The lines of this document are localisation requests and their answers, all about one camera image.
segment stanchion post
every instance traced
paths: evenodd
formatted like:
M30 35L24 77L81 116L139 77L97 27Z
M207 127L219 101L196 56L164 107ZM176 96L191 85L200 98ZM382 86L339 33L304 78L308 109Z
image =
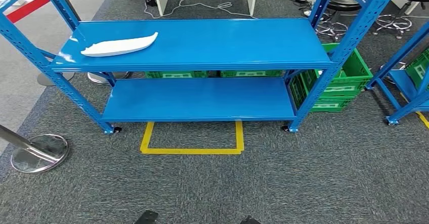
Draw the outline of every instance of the stanchion post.
M67 141L57 135L41 135L27 140L0 124L0 138L18 147L11 157L14 169L36 173L60 164L69 152Z

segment yellow floor tape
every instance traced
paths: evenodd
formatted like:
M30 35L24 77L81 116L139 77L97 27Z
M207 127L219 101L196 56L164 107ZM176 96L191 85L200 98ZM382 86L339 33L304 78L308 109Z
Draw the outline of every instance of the yellow floor tape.
M234 149L186 149L186 148L149 148L150 138L153 132L155 122L148 122L143 135L140 151L143 154L182 154L182 155L237 155L244 151L243 122L235 122L235 141Z
M405 99L405 101L407 101L407 103L409 103L407 98L402 93L401 93L401 96ZM426 119L426 117L420 111L416 111L415 113L418 115L420 120L423 121L426 127L429 128L429 121Z

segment gray carpet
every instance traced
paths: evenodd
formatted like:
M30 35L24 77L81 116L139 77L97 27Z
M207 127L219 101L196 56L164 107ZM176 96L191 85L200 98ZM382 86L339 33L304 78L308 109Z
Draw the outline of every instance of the gray carpet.
M106 0L95 19L147 19L142 2ZM245 1L233 2L235 12L248 12ZM391 11L397 9L389 5ZM257 0L255 15L296 17L299 11L289 0ZM193 7L168 18L232 17ZM413 21L409 34L424 20ZM405 41L367 35L359 49L377 68ZM103 107L108 86L91 84L83 74L72 83ZM62 135L71 153L55 170L27 175L11 169L8 147L0 158L0 223L133 223L146 209L158 212L161 224L238 224L249 214L262 224L428 223L428 130L414 114L387 126L389 113L392 107L375 90L341 113L311 113L297 133L280 131L279 121L244 122L245 151L238 156L142 155L145 123L117 123L121 133L103 135L48 88L19 132ZM231 122L157 123L150 147L228 148L234 139Z

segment shelf caster wheel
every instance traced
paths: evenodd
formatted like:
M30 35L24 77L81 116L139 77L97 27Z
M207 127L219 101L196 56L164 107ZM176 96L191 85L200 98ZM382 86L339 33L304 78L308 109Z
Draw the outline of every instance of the shelf caster wheel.
M284 126L282 126L282 127L280 127L281 128L281 130L282 131L284 131L284 132L289 132L289 126L287 126L287 125L284 125Z
M285 125L285 126L282 126L282 127L280 127L281 129L282 129L282 131L284 131L284 132L298 132L298 129L297 128L289 128L289 126L287 126L287 125Z
M386 122L390 126L399 124L399 121L397 121L397 120L388 120L388 119L386 119Z
M114 129L113 129L113 133L119 133L119 132L121 132L122 131L122 127L115 127Z

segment white cable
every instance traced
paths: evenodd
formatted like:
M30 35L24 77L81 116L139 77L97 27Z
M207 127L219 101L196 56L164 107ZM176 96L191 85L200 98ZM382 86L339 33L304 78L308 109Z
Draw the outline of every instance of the white cable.
M233 4L232 4L231 2L222 3L222 4L219 4L217 7L212 7L212 6L209 6L209 5L203 4L203 3L195 3L195 4L190 4L190 5L182 5L182 2L183 2L183 1L184 1L184 0L180 0L179 5L178 5L177 7L175 7L175 8L173 8L173 10L171 11L171 13L169 13L169 14L164 14L164 15L159 16L159 17L155 17L153 14L151 14L150 12L148 12L148 11L147 11L147 5L146 5L146 3L144 3L144 4L145 4L145 10L144 10L144 12L145 12L145 13L147 13L147 14L149 14L153 19L158 19L158 18L162 18L162 17L169 16L169 15L173 14L173 13L174 13L174 11L175 11L177 8L184 8L184 7L191 7L191 6L196 6L196 5L202 5L202 6L205 6L205 7L207 7L207 8L220 9L220 10L223 10L223 11L225 11L225 12L228 12L229 14L232 14L232 15L248 16L248 17L251 17L251 18L258 19L258 18L256 18L256 17L254 17L254 16L250 15L250 14L233 13L233 12L230 12L230 11L226 10L225 8L230 8L230 7L232 7L232 5L233 5Z

